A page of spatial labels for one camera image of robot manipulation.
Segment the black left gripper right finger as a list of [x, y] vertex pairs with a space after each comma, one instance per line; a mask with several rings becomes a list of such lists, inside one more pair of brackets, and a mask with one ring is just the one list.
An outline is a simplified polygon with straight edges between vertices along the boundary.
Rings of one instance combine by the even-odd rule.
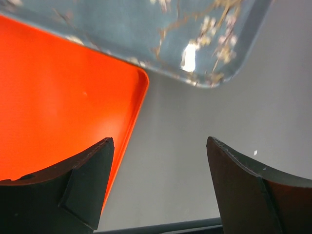
[[207, 158], [226, 234], [310, 234], [312, 181], [208, 137]]

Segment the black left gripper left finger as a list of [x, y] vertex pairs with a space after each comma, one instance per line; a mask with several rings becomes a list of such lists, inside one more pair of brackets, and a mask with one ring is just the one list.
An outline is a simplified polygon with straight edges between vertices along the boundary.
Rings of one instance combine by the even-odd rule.
[[99, 225], [114, 156], [107, 137], [17, 180], [0, 182], [3, 234], [92, 234]]

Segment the orange box lid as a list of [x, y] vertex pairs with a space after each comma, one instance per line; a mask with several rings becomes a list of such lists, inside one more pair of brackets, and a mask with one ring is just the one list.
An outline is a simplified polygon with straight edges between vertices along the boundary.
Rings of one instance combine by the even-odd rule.
[[148, 87], [138, 67], [1, 16], [1, 180], [45, 169], [110, 137], [109, 194]]

